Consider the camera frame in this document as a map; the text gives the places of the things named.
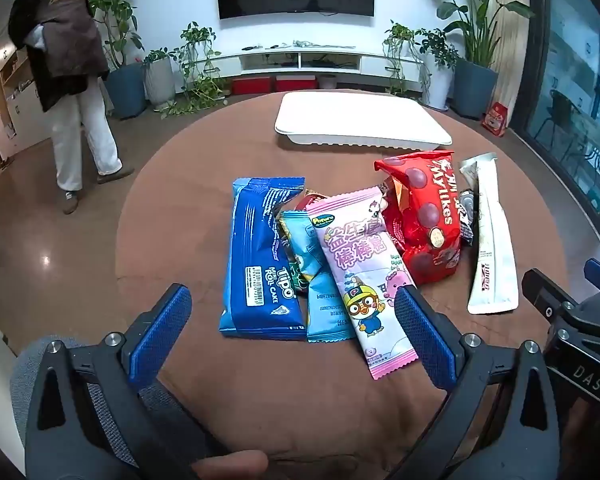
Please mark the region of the person left hand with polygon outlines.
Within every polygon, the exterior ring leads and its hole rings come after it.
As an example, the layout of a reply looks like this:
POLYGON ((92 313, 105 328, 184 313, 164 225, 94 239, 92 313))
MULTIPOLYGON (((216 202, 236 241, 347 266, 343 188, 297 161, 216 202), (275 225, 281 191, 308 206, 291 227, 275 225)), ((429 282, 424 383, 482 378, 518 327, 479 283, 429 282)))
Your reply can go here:
POLYGON ((193 471, 202 480, 259 479, 268 470, 268 456, 247 450, 198 460, 193 471))

